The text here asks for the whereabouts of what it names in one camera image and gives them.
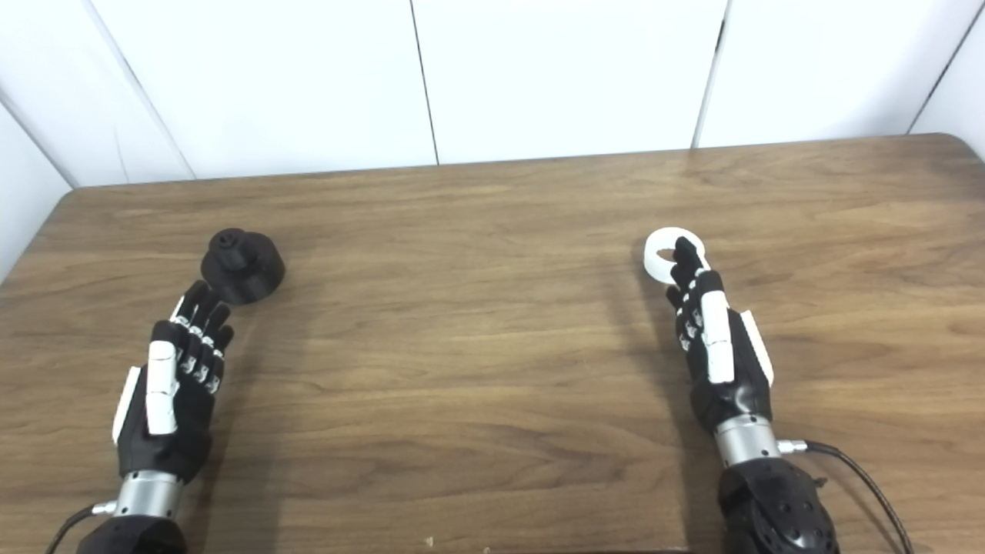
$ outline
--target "wooden table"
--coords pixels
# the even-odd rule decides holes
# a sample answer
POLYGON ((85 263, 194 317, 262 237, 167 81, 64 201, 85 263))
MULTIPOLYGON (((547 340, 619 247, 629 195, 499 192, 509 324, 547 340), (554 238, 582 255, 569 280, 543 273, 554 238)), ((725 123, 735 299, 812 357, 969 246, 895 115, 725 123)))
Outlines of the wooden table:
MULTIPOLYGON (((0 288, 0 553, 114 497, 126 370, 241 226, 288 276, 233 313, 192 552, 714 554, 718 456, 641 272, 669 225, 755 311, 777 434, 854 455, 919 551, 981 552, 985 166, 926 135, 76 190, 0 288)), ((892 551, 846 467, 798 463, 845 553, 892 551)))

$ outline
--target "white wall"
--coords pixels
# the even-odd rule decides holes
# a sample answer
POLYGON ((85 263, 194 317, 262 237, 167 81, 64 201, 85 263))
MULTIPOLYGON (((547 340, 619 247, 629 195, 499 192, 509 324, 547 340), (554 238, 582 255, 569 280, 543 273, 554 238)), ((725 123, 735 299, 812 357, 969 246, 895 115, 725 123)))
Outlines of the white wall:
POLYGON ((690 146, 724 0, 416 0, 443 164, 690 146))
POLYGON ((733 0, 698 146, 905 133, 982 0, 733 0))
MULTIPOLYGON (((0 100, 81 186, 895 134, 983 2, 0 1, 0 100)), ((913 127, 979 153, 983 25, 913 127)))
POLYGON ((985 17, 978 17, 912 132, 950 133, 985 159, 985 17))
POLYGON ((433 165, 408 0, 96 0, 199 177, 433 165))
POLYGON ((194 176, 82 0, 0 2, 0 94, 74 184, 194 176))
POLYGON ((0 106, 0 281, 69 190, 10 112, 0 106))

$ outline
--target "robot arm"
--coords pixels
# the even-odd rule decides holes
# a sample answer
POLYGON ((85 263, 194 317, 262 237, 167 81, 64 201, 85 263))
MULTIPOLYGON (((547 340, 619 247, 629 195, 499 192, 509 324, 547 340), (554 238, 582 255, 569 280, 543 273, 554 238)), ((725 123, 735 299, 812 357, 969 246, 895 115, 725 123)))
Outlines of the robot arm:
MULTIPOLYGON (((718 489, 725 552, 837 554, 834 525, 816 481, 781 456, 797 445, 784 443, 788 451, 781 452, 773 435, 773 370, 753 315, 729 306, 703 245, 685 233, 673 243, 676 263, 669 272, 654 271, 652 262, 647 270, 671 285, 667 298, 688 361, 690 405, 725 466, 718 489)), ((648 242, 647 256, 656 250, 648 242)))
POLYGON ((225 369, 230 310, 202 281, 151 333, 147 365, 131 368, 113 418, 123 478, 112 517, 87 535, 79 554, 184 554, 174 517, 182 487, 209 456, 209 427, 225 369))

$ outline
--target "white ring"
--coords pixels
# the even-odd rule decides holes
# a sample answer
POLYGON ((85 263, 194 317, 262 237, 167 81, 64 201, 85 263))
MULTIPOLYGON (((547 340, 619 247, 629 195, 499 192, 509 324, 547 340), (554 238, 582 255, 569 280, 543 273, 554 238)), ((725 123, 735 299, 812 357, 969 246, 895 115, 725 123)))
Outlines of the white ring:
POLYGON ((697 250, 697 257, 701 258, 701 263, 707 266, 704 260, 704 242, 701 241, 691 231, 680 227, 664 227, 650 234, 643 247, 643 268, 657 281, 665 285, 675 285, 674 278, 671 277, 671 268, 676 262, 660 257, 660 250, 673 250, 677 244, 677 239, 684 237, 694 244, 697 250))

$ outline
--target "black knob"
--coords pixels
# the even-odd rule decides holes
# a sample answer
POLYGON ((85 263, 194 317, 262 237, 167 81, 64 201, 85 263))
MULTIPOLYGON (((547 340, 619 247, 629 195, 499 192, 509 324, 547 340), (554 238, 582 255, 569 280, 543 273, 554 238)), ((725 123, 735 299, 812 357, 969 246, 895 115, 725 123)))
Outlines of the black knob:
POLYGON ((209 241, 202 277, 223 302, 251 304, 270 296, 284 280, 284 260, 266 235, 223 229, 209 241))

